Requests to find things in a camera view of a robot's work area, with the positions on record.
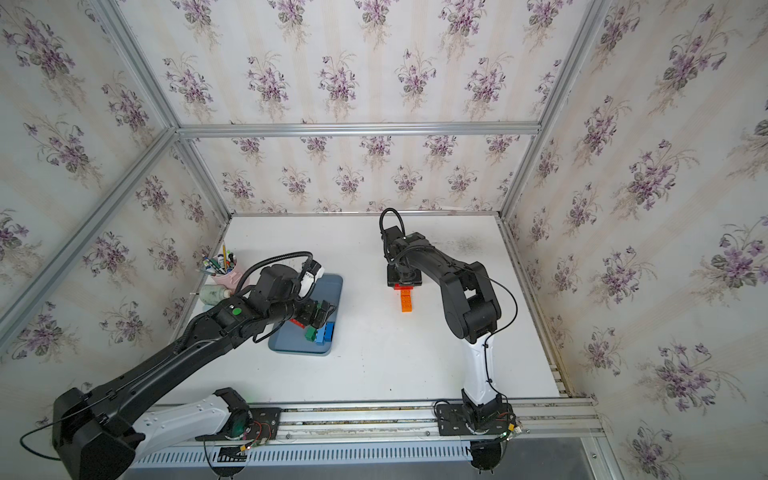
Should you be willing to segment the orange lego brick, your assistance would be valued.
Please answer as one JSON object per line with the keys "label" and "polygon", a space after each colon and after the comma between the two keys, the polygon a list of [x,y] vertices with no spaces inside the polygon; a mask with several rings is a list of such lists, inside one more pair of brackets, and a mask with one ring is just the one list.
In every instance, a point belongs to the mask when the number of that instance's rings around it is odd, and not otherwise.
{"label": "orange lego brick", "polygon": [[411,289],[400,290],[400,302],[401,302],[401,311],[403,313],[411,313],[413,311]]}

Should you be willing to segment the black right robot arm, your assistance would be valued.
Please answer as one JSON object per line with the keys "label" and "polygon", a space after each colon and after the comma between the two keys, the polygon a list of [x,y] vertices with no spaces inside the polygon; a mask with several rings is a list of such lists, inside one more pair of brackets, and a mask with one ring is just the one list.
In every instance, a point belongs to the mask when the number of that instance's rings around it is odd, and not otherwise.
{"label": "black right robot arm", "polygon": [[383,229],[381,239],[389,287],[417,287],[424,277],[438,285],[446,324],[463,342],[463,415],[471,429],[484,429],[502,414],[504,400],[493,386],[491,354],[502,310],[484,265],[457,260],[397,226]]}

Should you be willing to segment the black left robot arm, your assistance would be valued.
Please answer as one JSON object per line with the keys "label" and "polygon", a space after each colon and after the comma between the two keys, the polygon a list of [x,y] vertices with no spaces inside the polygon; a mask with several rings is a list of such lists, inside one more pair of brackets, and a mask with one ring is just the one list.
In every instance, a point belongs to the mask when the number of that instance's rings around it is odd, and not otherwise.
{"label": "black left robot arm", "polygon": [[307,259],[301,270],[285,257],[262,261],[253,285],[241,279],[234,293],[195,316],[172,344],[128,372],[89,392],[72,388],[54,402],[52,445],[73,479],[117,479],[136,460],[197,437],[242,440],[253,416],[232,387],[162,413],[151,407],[207,364],[269,338],[285,323],[322,327],[335,305],[312,299],[323,267]]}

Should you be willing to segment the long dark green lego brick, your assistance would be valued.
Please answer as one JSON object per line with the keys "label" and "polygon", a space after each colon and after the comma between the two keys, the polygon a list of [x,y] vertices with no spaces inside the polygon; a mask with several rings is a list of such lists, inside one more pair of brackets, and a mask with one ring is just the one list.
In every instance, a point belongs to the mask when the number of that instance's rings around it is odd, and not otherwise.
{"label": "long dark green lego brick", "polygon": [[312,326],[307,326],[304,329],[304,338],[307,341],[315,342],[316,338],[317,338],[317,329],[315,327],[312,327]]}

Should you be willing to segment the blue lego brick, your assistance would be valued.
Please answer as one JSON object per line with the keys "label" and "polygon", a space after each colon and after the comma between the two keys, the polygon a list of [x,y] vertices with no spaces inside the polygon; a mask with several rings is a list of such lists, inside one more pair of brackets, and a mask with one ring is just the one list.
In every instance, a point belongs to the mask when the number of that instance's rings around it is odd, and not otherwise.
{"label": "blue lego brick", "polygon": [[315,343],[324,345],[332,341],[335,323],[327,322],[323,327],[316,331]]}

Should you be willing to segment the blue plastic tray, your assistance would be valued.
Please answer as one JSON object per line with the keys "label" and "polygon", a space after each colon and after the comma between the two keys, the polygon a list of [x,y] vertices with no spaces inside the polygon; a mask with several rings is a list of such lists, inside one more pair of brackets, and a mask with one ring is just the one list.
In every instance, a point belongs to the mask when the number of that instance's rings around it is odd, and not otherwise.
{"label": "blue plastic tray", "polygon": [[268,348],[273,352],[292,355],[326,356],[329,354],[334,328],[336,326],[337,310],[343,288],[343,278],[337,274],[322,277],[310,295],[315,307],[331,307],[331,313],[326,315],[322,324],[318,320],[311,323],[301,323],[298,319],[289,320],[285,325],[268,339]]}

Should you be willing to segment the pink pen holder cup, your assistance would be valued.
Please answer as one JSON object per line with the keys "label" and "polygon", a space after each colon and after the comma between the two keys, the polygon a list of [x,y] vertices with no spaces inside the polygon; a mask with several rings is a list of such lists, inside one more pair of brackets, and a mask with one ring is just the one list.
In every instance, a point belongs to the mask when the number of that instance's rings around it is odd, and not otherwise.
{"label": "pink pen holder cup", "polygon": [[237,261],[234,261],[231,264],[231,268],[225,273],[214,273],[211,277],[217,285],[221,285],[234,293],[237,290],[237,286],[242,279],[244,272],[245,269],[240,267]]}

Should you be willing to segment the pale green lotion bottle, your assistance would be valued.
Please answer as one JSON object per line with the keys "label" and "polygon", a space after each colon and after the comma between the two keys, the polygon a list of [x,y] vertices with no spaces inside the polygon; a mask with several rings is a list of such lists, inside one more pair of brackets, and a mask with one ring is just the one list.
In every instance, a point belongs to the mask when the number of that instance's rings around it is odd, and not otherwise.
{"label": "pale green lotion bottle", "polygon": [[215,306],[221,301],[232,298],[234,293],[224,285],[204,285],[198,292],[199,300],[208,306]]}

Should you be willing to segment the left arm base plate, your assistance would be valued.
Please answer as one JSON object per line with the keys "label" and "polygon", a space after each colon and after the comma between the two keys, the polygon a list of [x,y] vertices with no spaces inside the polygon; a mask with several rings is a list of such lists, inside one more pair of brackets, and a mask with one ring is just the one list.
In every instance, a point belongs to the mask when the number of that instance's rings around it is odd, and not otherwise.
{"label": "left arm base plate", "polygon": [[198,437],[199,441],[234,441],[264,445],[277,439],[283,410],[279,407],[251,408],[249,414],[237,413],[226,420],[221,431]]}

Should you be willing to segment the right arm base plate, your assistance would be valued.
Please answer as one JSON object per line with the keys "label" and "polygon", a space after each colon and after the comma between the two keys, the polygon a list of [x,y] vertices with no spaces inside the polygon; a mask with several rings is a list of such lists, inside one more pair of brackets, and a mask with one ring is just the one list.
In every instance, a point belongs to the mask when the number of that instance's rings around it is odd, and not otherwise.
{"label": "right arm base plate", "polygon": [[438,400],[433,406],[439,435],[503,436],[516,431],[517,416],[509,403],[493,400],[480,406],[469,403],[450,403]]}

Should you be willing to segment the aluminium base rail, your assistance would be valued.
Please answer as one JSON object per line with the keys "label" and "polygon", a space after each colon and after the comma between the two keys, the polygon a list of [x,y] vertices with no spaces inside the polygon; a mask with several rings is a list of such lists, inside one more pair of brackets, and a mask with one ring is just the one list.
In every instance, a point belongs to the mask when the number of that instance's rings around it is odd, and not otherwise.
{"label": "aluminium base rail", "polygon": [[596,478],[616,473],[605,431],[585,398],[511,400],[509,414],[480,432],[455,401],[257,404],[254,439],[188,440],[149,454],[133,469],[354,465],[468,461],[484,441],[501,439],[505,455],[533,440],[574,440]]}

